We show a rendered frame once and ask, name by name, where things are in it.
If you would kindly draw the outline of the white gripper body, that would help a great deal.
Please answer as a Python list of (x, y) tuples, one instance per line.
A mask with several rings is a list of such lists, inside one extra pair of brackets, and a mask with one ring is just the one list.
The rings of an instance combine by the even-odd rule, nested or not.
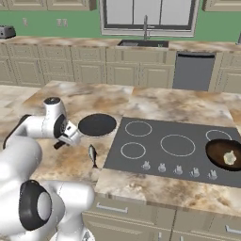
[(81, 133), (73, 123), (68, 121), (64, 133), (60, 136), (60, 140), (68, 145), (76, 146), (80, 143)]

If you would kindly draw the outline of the grey fish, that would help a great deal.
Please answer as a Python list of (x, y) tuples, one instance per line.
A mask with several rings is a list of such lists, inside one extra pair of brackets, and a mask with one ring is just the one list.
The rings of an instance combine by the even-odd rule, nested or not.
[(97, 164), (96, 164), (97, 152), (92, 144), (90, 144), (88, 146), (88, 156), (89, 156), (90, 160), (92, 161), (93, 167), (97, 168)]

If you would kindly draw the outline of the pale garlic bulb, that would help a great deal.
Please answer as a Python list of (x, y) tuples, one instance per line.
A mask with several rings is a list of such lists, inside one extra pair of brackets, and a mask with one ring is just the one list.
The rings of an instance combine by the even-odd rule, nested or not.
[(233, 151), (230, 151), (229, 153), (224, 154), (223, 159), (225, 164), (233, 165), (236, 161), (236, 156), (234, 155)]

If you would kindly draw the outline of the black round pan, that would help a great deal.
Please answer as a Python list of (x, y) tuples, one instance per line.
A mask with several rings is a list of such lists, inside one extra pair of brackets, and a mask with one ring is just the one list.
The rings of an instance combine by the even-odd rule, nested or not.
[(78, 123), (79, 131), (88, 137), (102, 137), (110, 134), (117, 126), (116, 120), (107, 114), (96, 113), (84, 117)]

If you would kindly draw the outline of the long beige base cupboard run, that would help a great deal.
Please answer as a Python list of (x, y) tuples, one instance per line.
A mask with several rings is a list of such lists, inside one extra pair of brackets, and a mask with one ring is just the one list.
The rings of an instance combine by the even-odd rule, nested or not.
[(175, 53), (157, 49), (84, 46), (80, 43), (0, 43), (4, 71), (13, 83), (40, 87), (50, 81), (171, 88)]

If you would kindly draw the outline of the beige cupboard door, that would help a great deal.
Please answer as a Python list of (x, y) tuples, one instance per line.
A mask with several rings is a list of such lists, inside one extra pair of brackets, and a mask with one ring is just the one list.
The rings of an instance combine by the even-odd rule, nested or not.
[(96, 241), (169, 241), (170, 231), (115, 218), (83, 215)]

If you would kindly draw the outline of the dark sink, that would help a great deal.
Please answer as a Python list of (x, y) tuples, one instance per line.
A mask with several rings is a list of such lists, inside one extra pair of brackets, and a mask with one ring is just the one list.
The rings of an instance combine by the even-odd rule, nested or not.
[(167, 40), (121, 40), (118, 46), (169, 48)]

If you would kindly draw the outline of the silver toaster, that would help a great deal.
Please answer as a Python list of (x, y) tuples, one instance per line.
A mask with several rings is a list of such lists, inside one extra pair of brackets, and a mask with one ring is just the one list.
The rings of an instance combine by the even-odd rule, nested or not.
[(16, 31), (12, 25), (0, 25), (0, 39), (10, 39), (15, 36)]

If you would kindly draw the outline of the silver tap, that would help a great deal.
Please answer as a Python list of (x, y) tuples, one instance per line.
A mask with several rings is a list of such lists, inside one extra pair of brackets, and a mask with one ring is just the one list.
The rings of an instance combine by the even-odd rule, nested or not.
[(149, 40), (151, 37), (151, 32), (148, 30), (148, 15), (144, 16), (143, 31), (144, 31), (143, 39)]

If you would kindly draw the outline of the grey dishwasher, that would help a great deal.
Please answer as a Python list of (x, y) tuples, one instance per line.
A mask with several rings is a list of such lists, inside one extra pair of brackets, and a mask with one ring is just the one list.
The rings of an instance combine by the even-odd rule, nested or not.
[(207, 91), (215, 60), (212, 53), (178, 52), (172, 87)]

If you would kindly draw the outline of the white framed window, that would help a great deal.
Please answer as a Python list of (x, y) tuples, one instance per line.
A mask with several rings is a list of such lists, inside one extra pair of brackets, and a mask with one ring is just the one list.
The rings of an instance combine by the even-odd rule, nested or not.
[(101, 33), (143, 37), (148, 15), (151, 37), (195, 35), (200, 0), (99, 0)]

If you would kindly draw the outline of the dark brown pan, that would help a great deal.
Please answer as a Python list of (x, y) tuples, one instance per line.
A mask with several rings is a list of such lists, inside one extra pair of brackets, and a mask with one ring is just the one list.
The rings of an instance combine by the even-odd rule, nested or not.
[[(241, 171), (241, 143), (236, 140), (213, 139), (205, 146), (208, 159), (217, 167), (228, 171)], [(224, 161), (226, 153), (233, 152), (236, 160), (232, 165)]]

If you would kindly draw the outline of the narrow beige drawer front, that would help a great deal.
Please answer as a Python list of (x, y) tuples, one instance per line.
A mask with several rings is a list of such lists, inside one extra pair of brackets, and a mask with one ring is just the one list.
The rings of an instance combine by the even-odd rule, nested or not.
[(241, 230), (241, 214), (221, 214), (217, 212), (184, 209), (176, 212), (173, 231), (224, 238), (229, 241), (241, 241), (241, 234), (227, 233), (225, 225), (229, 225), (235, 230)]

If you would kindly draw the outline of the short beige base cupboard run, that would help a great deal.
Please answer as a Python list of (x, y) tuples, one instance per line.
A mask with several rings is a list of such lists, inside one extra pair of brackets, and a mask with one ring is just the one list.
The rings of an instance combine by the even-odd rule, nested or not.
[(216, 54), (208, 91), (241, 94), (241, 52)]

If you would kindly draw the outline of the small beige wall cupboard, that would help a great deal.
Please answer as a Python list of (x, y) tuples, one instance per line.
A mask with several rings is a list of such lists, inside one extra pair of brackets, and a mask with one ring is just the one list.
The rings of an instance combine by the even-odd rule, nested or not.
[(202, 10), (241, 12), (241, 0), (203, 0)]

